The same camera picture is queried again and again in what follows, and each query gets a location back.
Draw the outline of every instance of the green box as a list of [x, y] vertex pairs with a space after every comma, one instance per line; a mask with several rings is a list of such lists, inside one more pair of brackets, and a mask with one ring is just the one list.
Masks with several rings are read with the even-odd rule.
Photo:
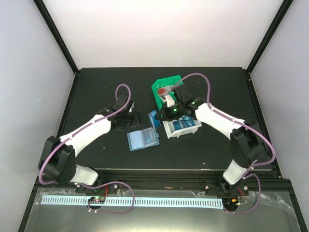
[[[181, 77], [179, 75], [171, 76], [171, 77], [167, 77], [167, 78], [163, 78], [163, 79], [158, 79], [151, 86], [151, 89], [153, 90], [153, 93], [154, 93], [155, 102], [156, 102], [159, 110], [162, 108], [162, 105], [166, 104], [166, 103], [162, 101], [157, 90], [160, 89], [160, 88], [163, 88], [163, 87], [167, 87], [167, 86], [174, 86], [180, 80], [181, 80]], [[169, 95], [171, 95], [172, 98], [174, 100], [176, 100], [175, 97], [174, 97], [174, 94], [172, 92], [170, 92]]]

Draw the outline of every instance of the black table surface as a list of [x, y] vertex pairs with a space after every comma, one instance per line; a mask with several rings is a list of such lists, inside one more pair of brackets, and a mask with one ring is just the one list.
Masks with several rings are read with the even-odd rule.
[[[123, 131], [111, 131], [88, 145], [77, 163], [96, 169], [122, 170], [224, 170], [232, 157], [230, 141], [216, 129], [203, 124], [195, 134], [167, 138], [164, 127], [157, 129], [160, 145], [130, 151], [127, 133], [151, 127], [148, 113], [157, 109], [151, 85], [174, 75], [203, 73], [211, 83], [211, 103], [218, 109], [244, 120], [257, 120], [245, 81], [245, 70], [229, 67], [173, 68], [83, 68], [70, 105], [63, 134], [89, 121], [101, 108], [115, 102], [115, 89], [125, 83], [141, 113], [142, 124]], [[202, 77], [191, 77], [185, 84], [193, 97], [206, 98]], [[127, 94], [125, 88], [119, 94]], [[268, 155], [259, 161], [268, 160]]]

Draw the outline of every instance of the red object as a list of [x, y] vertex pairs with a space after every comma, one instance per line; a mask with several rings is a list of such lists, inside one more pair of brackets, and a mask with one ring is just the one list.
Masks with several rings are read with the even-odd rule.
[[166, 90], [165, 90], [165, 88], [158, 88], [157, 92], [158, 92], [159, 96], [161, 96], [166, 92]]
[[238, 192], [240, 192], [240, 193], [241, 193], [241, 195], [242, 195], [242, 196], [244, 196], [244, 197], [246, 198], [246, 200], [248, 199], [248, 197], [246, 197], [246, 195], [245, 195], [245, 194], [243, 194], [243, 192], [240, 190], [240, 188], [237, 188], [237, 190], [238, 190]]
[[107, 196], [108, 190], [109, 190], [108, 187], [105, 186], [105, 197]]

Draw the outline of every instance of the white plastic container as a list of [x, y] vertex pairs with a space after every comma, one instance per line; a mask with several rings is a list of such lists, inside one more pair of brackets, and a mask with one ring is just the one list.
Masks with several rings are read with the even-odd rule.
[[165, 128], [166, 135], [168, 136], [168, 138], [174, 138], [174, 137], [179, 138], [181, 135], [184, 135], [184, 134], [190, 134], [190, 133], [194, 134], [195, 132], [197, 132], [198, 128], [202, 126], [200, 121], [194, 120], [195, 126], [183, 128], [181, 130], [175, 130], [175, 127], [173, 124], [173, 122], [175, 121], [177, 120], [173, 120], [170, 122], [163, 121], [163, 126]]

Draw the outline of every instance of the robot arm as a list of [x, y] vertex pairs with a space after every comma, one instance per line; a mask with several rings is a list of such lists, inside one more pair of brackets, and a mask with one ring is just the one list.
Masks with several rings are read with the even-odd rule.
[[140, 124], [140, 114], [135, 111], [132, 100], [129, 101], [128, 105], [121, 112], [112, 117], [104, 118], [123, 107], [126, 101], [127, 97], [121, 96], [115, 104], [100, 110], [90, 121], [75, 131], [60, 138], [49, 137], [43, 148], [39, 169], [41, 169], [42, 164], [54, 148], [61, 142], [66, 141], [48, 161], [43, 171], [44, 174], [60, 184], [73, 182], [93, 185], [98, 177], [98, 173], [92, 168], [77, 165], [76, 157], [87, 145], [101, 135], [115, 128], [125, 129]]
[[193, 99], [184, 84], [175, 87], [173, 93], [176, 101], [169, 103], [170, 107], [163, 105], [156, 115], [157, 119], [168, 121], [178, 120], [183, 115], [191, 116], [217, 129], [231, 141], [233, 159], [223, 174], [224, 181], [220, 183], [222, 192], [227, 194], [241, 180], [250, 165], [267, 151], [261, 138], [234, 121], [260, 131], [258, 123], [232, 117], [202, 98]]

